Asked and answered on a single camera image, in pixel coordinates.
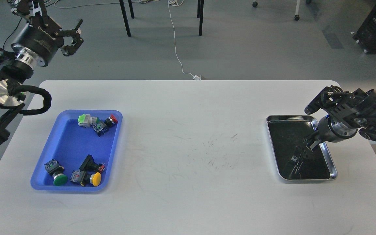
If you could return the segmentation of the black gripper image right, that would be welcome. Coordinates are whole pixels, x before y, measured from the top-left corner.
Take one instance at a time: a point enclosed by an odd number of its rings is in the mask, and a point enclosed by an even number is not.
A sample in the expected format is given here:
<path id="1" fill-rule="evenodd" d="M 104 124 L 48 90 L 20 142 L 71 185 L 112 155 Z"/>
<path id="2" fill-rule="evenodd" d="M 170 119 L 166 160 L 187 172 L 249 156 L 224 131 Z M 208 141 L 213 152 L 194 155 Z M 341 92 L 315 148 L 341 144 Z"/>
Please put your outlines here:
<path id="1" fill-rule="evenodd" d="M 341 142 L 354 137 L 357 131 L 358 129 L 349 128 L 334 117 L 324 116 L 320 119 L 317 130 L 304 137 L 303 143 L 309 151 L 314 152 L 320 143 Z"/>

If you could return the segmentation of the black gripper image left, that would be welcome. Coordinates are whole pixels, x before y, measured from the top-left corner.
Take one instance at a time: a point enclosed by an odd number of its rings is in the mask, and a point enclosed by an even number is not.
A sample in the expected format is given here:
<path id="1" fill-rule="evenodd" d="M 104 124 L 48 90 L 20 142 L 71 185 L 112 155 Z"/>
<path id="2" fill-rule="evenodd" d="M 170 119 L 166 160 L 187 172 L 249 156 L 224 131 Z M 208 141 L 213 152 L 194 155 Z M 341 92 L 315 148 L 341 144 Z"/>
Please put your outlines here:
<path id="1" fill-rule="evenodd" d="M 61 48 L 64 56 L 74 55 L 83 43 L 80 26 L 81 18 L 72 30 L 63 31 L 61 26 L 51 17 L 48 17 L 43 0 L 14 0 L 11 3 L 11 12 L 27 21 L 27 25 L 12 42 L 15 52 L 21 49 L 30 49 L 40 58 L 38 65 L 46 67 L 51 62 L 57 50 Z M 57 37 L 71 37 L 70 45 L 64 45 L 64 39 Z"/>

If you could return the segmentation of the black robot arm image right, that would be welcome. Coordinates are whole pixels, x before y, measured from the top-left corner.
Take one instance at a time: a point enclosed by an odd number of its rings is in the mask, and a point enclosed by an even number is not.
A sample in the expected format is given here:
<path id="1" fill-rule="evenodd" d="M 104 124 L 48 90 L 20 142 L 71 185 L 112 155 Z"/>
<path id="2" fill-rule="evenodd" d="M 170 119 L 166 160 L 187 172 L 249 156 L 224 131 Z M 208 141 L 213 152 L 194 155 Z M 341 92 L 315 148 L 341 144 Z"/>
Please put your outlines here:
<path id="1" fill-rule="evenodd" d="M 327 112 L 317 128 L 303 139 L 304 145 L 313 151 L 323 142 L 337 143 L 354 137 L 376 142 L 376 91 L 343 91 L 338 86 L 325 87 L 305 108 L 310 115 L 319 109 Z"/>

